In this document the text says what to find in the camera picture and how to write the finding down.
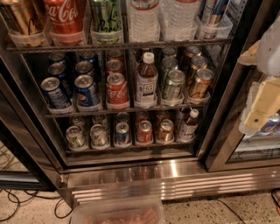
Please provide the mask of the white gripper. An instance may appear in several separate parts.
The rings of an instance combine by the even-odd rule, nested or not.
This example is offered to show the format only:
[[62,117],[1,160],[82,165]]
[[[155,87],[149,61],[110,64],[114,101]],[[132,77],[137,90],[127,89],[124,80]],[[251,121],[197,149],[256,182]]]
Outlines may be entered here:
[[[280,77],[280,16],[246,52],[237,59],[244,66],[255,66],[260,72]],[[244,120],[246,127],[260,130],[280,109],[280,78],[263,81]]]

